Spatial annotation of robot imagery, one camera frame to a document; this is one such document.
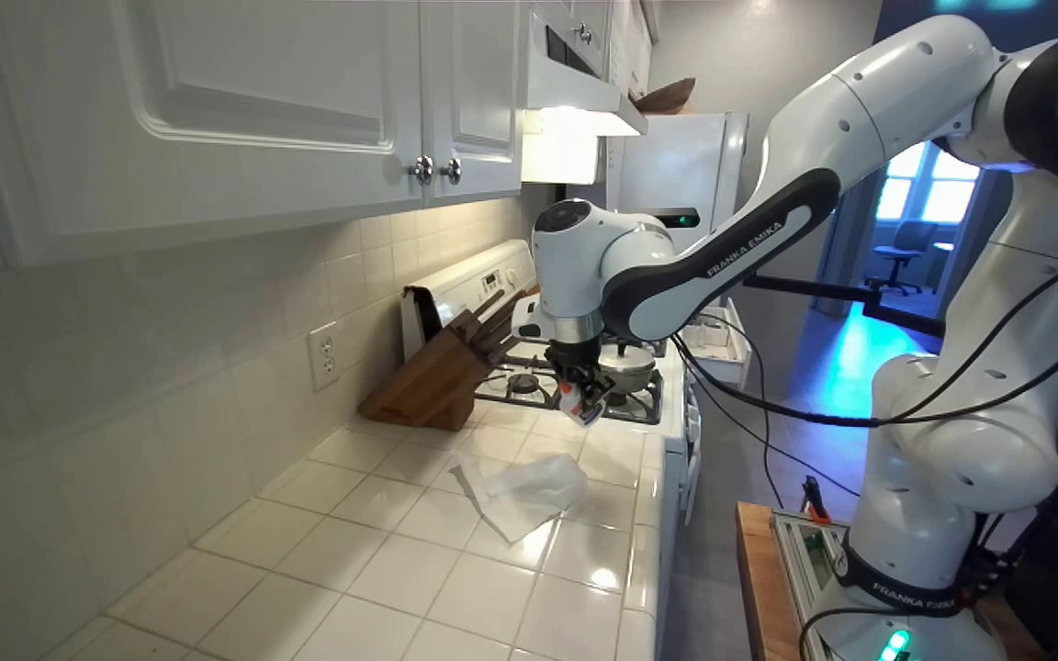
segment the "wooden knife block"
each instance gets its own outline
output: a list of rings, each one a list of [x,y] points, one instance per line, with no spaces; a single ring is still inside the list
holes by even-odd
[[[359,405],[359,414],[398,427],[461,431],[485,380],[489,362],[447,327],[381,382]]]

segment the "outlet cover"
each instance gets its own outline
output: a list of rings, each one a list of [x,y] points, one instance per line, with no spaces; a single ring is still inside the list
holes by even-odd
[[[341,343],[337,343],[337,321],[321,323],[307,332],[307,376],[312,391],[326,391],[341,380]]]

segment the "black cable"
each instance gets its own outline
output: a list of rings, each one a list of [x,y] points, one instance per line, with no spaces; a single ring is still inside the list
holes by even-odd
[[[1021,395],[1021,393],[1028,393],[1028,391],[1036,391],[1036,386],[1045,386],[1046,380],[1058,376],[1058,359],[1053,359],[1053,362],[1050,362],[1046,370],[1040,370],[1032,382],[1026,382],[1026,386],[1018,386],[1018,391],[1009,391],[1009,393],[1003,393],[1003,395],[992,395],[992,402],[985,402],[985,405],[974,405],[974,406],[952,406],[952,413],[915,414],[915,419],[896,419],[896,414],[892,414],[892,419],[855,419],[855,414],[800,413],[800,406],[786,406],[786,405],[774,405],[774,402],[750,395],[750,393],[721,382],[716,376],[708,376],[708,370],[691,358],[691,350],[682,346],[679,333],[671,338],[671,346],[682,351],[682,359],[687,359],[707,382],[712,382],[721,393],[728,393],[728,395],[736,395],[736,402],[745,402],[745,405],[753,405],[753,406],[769,406],[769,413],[786,414],[786,419],[806,419],[806,424],[816,424],[816,427],[865,427],[865,431],[876,431],[876,427],[906,427],[906,424],[945,424],[945,419],[976,414],[976,413],[1001,406],[1001,405],[1008,405],[1008,402],[1013,402],[1013,395]]]
[[[965,370],[970,362],[1003,333],[1003,327],[1026,307],[1032,306],[1045,290],[1050,290],[1058,283],[1058,272],[1050,279],[1045,279],[1036,290],[1028,290],[980,343],[976,350],[931,393],[922,395],[920,405],[904,406],[896,419],[906,419],[915,413],[922,413],[925,405],[934,405],[945,391],[952,391]]]
[[[740,327],[740,323],[731,323],[731,321],[721,321],[728,332],[736,332],[745,346],[750,346],[750,351],[753,351],[753,362],[758,362],[758,395],[764,402],[764,358],[761,358],[761,350],[753,346],[753,338],[745,333],[745,327]],[[764,486],[772,490],[772,496],[774,496],[774,503],[780,503],[780,511],[786,511],[786,503],[783,503],[783,491],[780,491],[780,482],[774,482],[774,474],[772,474],[772,443],[774,443],[774,433],[772,433],[774,427],[772,427],[772,413],[769,406],[761,406],[761,474],[764,474]]]
[[[807,458],[800,458],[800,457],[792,457],[792,453],[786,453],[786,449],[780,449],[780,443],[772,443],[772,440],[764,440],[764,437],[758,437],[750,427],[741,427],[721,402],[716,402],[716,393],[712,391],[703,391],[707,395],[708,395],[708,405],[723,414],[723,419],[731,419],[745,437],[753,437],[758,443],[764,443],[769,453],[774,453],[774,457],[783,457],[783,458],[790,458],[790,463],[799,463],[799,466],[806,466],[806,469],[811,469],[811,474],[821,474],[828,486],[833,486],[833,490],[840,490],[840,491],[850,491],[851,501],[860,501],[860,491],[855,490],[850,490],[850,486],[840,486],[836,477],[829,477],[829,474],[824,474],[821,466],[811,466]]]
[[[985,546],[985,544],[1001,534],[1001,522],[1003,522],[1003,513],[994,513],[994,518],[980,528],[976,546]]]
[[[851,605],[851,610],[821,610],[811,612],[800,628],[799,628],[799,656],[807,661],[807,630],[828,622],[828,616],[846,616],[846,612],[883,612],[883,616],[934,616],[934,612],[922,612],[922,610],[865,610],[865,605]]]

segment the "white cabinet door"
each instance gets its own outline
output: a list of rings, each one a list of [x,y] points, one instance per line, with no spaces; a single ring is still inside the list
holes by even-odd
[[[0,0],[16,261],[53,234],[410,207],[416,159],[410,0]]]
[[[516,196],[523,105],[516,0],[439,0],[424,12],[424,120],[435,200]]]

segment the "kitchen counter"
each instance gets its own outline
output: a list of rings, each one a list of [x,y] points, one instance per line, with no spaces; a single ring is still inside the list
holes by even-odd
[[[113,601],[55,656],[652,661],[660,612],[665,424],[573,427],[476,405],[467,431],[353,424]],[[588,501],[508,544],[452,466],[573,457]]]

